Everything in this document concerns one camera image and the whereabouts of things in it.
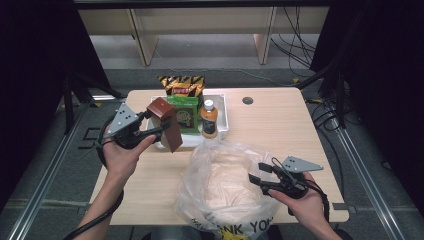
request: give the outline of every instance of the white bottle cap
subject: white bottle cap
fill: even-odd
[[[204,105],[205,105],[206,111],[212,111],[213,110],[213,101],[212,100],[206,100]]]

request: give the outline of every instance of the bottle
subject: bottle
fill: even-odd
[[[217,123],[218,109],[213,105],[212,100],[206,100],[203,107],[200,109],[200,116],[202,117],[202,135],[205,138],[215,138],[218,134]]]

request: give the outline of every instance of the white plastic bag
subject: white plastic bag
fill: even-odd
[[[265,149],[204,140],[190,158],[175,202],[175,211],[188,224],[225,240],[255,240],[268,230],[280,203],[264,196],[248,177],[277,181],[258,169],[259,162],[272,164]]]

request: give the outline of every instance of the wooden table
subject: wooden table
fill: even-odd
[[[312,124],[300,91],[297,88],[228,88],[206,89],[206,95],[225,94],[229,131],[225,140],[266,147],[283,161],[288,155],[324,166],[323,171],[312,172],[313,177],[328,195],[331,222],[348,220],[346,210],[334,210],[332,203],[343,203],[324,150]],[[135,90],[127,104],[135,112],[145,111],[152,96],[163,96],[164,90]],[[251,97],[253,104],[242,102]],[[190,150],[174,153],[150,146],[141,156],[134,175],[125,186],[122,205],[114,213],[112,225],[186,225],[173,210],[175,193],[186,169]],[[92,199],[100,190],[106,170],[100,172]],[[274,224],[293,223],[281,204]]]

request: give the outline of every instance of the desk leg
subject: desk leg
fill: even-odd
[[[143,66],[149,66],[155,53],[156,44],[159,40],[157,35],[143,34],[143,26],[139,23],[134,9],[128,10],[128,16],[137,42],[138,53]]]
[[[266,64],[266,59],[268,57],[269,44],[271,42],[272,27],[274,25],[274,19],[277,14],[276,7],[269,8],[268,21],[266,26],[264,26],[264,33],[254,34],[253,38],[255,40],[256,51],[258,53],[259,64]]]

